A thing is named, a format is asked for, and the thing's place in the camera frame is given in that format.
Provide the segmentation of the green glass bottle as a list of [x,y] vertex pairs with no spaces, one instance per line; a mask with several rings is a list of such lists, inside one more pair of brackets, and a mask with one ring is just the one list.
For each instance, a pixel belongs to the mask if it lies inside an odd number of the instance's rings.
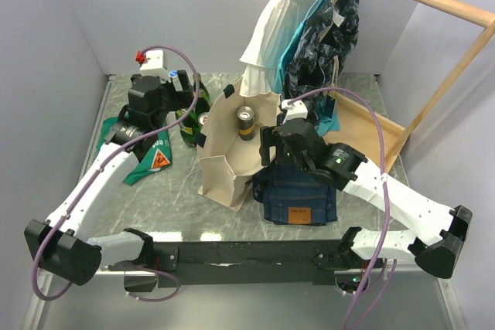
[[196,147],[200,134],[200,125],[195,110],[179,123],[179,132],[183,142],[189,147]]
[[197,74],[197,76],[198,76],[200,88],[199,88],[199,97],[196,103],[195,112],[197,116],[200,116],[201,114],[210,111],[211,101],[210,101],[209,92],[202,81],[201,75]]

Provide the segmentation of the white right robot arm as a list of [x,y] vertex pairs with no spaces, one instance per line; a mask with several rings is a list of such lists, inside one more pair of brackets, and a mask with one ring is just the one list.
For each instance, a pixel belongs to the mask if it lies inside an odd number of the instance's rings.
[[473,217],[470,209],[434,202],[381,172],[366,155],[344,143],[327,144],[302,118],[260,130],[261,163],[270,162],[270,149],[278,159],[289,160],[324,185],[356,196],[405,226],[382,233],[350,227],[338,250],[343,264],[355,267],[371,260],[414,261],[434,277],[452,276]]

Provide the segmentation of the silver can red tab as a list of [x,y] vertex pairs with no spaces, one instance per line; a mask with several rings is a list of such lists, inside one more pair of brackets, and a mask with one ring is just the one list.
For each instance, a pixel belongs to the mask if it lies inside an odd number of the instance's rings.
[[208,114],[209,114],[208,112],[204,112],[204,113],[199,115],[198,124],[200,125],[200,127],[205,125],[207,118],[208,118]]

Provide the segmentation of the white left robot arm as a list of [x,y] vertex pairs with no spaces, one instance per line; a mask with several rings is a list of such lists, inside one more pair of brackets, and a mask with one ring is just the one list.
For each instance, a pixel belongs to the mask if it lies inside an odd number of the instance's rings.
[[128,102],[107,120],[97,157],[66,200],[42,222],[24,231],[34,268],[32,283],[45,270],[70,284],[86,284],[101,267],[129,262],[144,270],[155,263],[151,236],[130,228],[95,238],[91,230],[119,185],[147,159],[162,153],[167,115],[193,101],[189,83],[176,89],[171,78],[134,75]]

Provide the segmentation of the beige canvas tote bag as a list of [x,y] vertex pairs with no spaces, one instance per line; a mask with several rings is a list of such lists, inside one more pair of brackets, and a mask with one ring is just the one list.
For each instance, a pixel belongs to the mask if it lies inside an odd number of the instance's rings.
[[[273,92],[240,95],[242,80],[227,85],[211,107],[197,145],[203,184],[198,191],[232,210],[239,210],[251,190],[252,176],[262,169],[260,128],[277,124],[280,96]],[[239,108],[254,111],[254,137],[240,137]]]

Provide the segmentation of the clear bottle blue cap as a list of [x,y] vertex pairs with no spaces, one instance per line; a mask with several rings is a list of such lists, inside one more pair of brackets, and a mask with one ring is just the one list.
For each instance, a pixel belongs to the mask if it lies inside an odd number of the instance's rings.
[[188,84],[183,82],[183,78],[177,70],[169,71],[169,79],[173,84],[176,92],[187,90]]

